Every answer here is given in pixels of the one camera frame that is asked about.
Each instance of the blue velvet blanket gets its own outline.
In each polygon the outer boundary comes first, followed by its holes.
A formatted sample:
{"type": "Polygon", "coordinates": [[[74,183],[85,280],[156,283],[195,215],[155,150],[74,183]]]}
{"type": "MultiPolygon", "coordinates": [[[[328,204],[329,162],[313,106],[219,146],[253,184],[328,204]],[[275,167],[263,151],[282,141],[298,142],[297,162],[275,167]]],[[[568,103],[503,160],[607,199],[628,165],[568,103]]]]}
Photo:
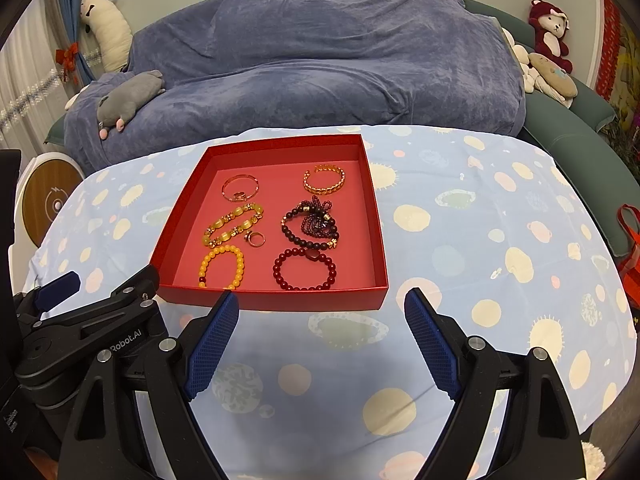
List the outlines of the blue velvet blanket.
{"type": "Polygon", "coordinates": [[[258,126],[428,124],[515,136],[520,67],[492,18],[462,0],[205,0],[134,36],[127,72],[82,92],[65,146],[87,173],[258,126]],[[97,102],[160,70],[167,92],[122,133],[97,102]]]}

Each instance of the black beaded bracelet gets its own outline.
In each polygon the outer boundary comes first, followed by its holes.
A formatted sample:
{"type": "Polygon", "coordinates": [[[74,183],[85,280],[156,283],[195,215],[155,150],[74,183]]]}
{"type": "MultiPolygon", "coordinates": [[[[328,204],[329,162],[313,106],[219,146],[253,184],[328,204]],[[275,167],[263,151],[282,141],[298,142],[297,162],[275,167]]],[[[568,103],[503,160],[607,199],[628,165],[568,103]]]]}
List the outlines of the black beaded bracelet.
{"type": "Polygon", "coordinates": [[[304,205],[303,203],[298,204],[297,207],[293,208],[282,217],[280,225],[282,226],[282,232],[290,242],[293,242],[300,247],[306,247],[309,249],[321,251],[334,249],[338,245],[338,238],[340,238],[340,233],[338,232],[338,228],[335,225],[335,220],[331,218],[331,215],[329,215],[329,213],[325,213],[322,208],[314,205],[304,205]],[[311,240],[303,240],[302,238],[297,237],[295,234],[293,234],[291,232],[291,229],[286,226],[286,222],[292,219],[294,216],[299,215],[300,213],[308,215],[322,214],[322,220],[326,223],[326,225],[328,225],[327,237],[330,237],[331,239],[328,242],[313,242],[311,240]]]}

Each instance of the dark red beaded bracelet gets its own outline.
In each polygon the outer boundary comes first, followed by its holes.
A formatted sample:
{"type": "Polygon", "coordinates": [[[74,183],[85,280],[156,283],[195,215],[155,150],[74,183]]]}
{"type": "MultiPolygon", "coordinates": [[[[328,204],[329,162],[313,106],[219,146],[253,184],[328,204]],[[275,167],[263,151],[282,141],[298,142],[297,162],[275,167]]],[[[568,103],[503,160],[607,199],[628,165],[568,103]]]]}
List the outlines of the dark red beaded bracelet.
{"type": "Polygon", "coordinates": [[[316,249],[299,249],[297,247],[287,249],[283,253],[280,253],[276,258],[276,261],[273,263],[273,277],[276,279],[276,283],[280,285],[282,290],[328,290],[335,283],[336,275],[337,273],[335,272],[334,261],[326,256],[326,254],[322,254],[316,249]],[[287,283],[280,274],[280,267],[284,263],[284,260],[290,256],[306,256],[307,259],[313,262],[323,262],[329,269],[329,277],[322,285],[310,286],[309,288],[298,288],[296,286],[289,285],[289,283],[287,283]]]}

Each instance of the red box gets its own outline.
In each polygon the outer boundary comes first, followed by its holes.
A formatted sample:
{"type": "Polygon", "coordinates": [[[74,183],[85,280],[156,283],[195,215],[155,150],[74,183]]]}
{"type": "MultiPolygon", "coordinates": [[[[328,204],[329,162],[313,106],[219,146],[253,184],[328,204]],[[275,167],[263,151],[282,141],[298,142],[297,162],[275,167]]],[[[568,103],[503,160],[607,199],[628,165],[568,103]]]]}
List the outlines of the red box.
{"type": "MultiPolygon", "coordinates": [[[[207,270],[207,288],[198,286],[200,263],[210,250],[202,243],[204,230],[242,205],[229,202],[221,193],[225,180],[236,174],[250,174],[258,179],[260,189],[250,202],[260,204],[264,212],[253,229],[265,238],[260,248],[251,247],[242,235],[227,242],[244,253],[244,279],[235,290],[240,308],[327,312],[375,310],[382,306],[388,279],[364,145],[359,135],[335,134],[249,140],[207,148],[180,193],[151,257],[160,273],[158,294],[164,300],[213,306],[223,287],[233,280],[235,259],[220,254],[207,270]],[[275,282],[273,263],[280,253],[295,245],[282,233],[280,221],[300,201],[311,199],[302,183],[305,171],[311,171],[309,183],[313,186],[337,182],[338,175],[333,172],[314,173],[317,164],[335,164],[346,174],[342,189],[319,197],[322,202],[332,202],[330,214],[340,233],[338,246],[323,251],[334,261],[337,276],[329,290],[285,291],[275,282]]],[[[241,189],[249,194],[255,184],[239,180],[225,192],[233,194],[241,189]]],[[[232,220],[225,225],[226,230],[250,215],[247,212],[232,220]]],[[[302,238],[308,238],[300,232],[300,222],[302,215],[287,225],[302,238]]],[[[328,270],[321,262],[292,256],[283,264],[282,275],[291,285],[302,288],[325,282],[328,270]]]]}

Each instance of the bed sheet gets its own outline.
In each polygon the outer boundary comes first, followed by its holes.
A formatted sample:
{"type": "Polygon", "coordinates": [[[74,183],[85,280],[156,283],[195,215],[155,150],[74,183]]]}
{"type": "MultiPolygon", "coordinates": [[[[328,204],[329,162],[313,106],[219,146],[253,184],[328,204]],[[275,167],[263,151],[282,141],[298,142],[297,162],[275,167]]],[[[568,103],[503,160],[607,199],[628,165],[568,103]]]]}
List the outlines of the bed sheet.
{"type": "MultiPolygon", "coordinates": [[[[546,348],[585,430],[626,384],[636,332],[574,190],[551,157],[511,137],[406,125],[257,128],[124,162],[74,191],[26,286],[78,273],[80,292],[52,315],[107,296],[148,263],[207,146],[339,132],[364,139],[389,292],[370,312],[241,312],[210,387],[191,403],[229,478],[413,480],[452,408],[404,320],[414,286],[497,349],[546,348]]],[[[173,336],[207,311],[157,299],[173,336]]],[[[139,398],[158,473],[171,478],[139,398]]],[[[505,404],[498,392],[472,477],[488,467],[505,404]]]]}

